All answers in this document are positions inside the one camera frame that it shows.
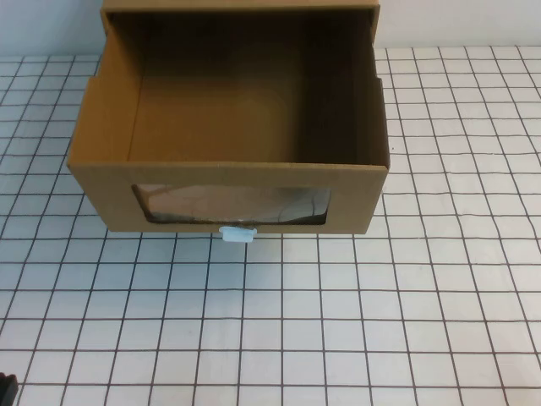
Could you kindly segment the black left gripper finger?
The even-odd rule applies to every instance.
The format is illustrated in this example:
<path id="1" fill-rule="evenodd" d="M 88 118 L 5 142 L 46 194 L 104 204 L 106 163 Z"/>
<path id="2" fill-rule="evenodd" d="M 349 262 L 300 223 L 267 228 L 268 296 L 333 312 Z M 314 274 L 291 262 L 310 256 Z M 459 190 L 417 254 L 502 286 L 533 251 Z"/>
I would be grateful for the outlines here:
<path id="1" fill-rule="evenodd" d="M 12 406 L 18 392 L 16 375 L 0 373 L 0 406 Z"/>

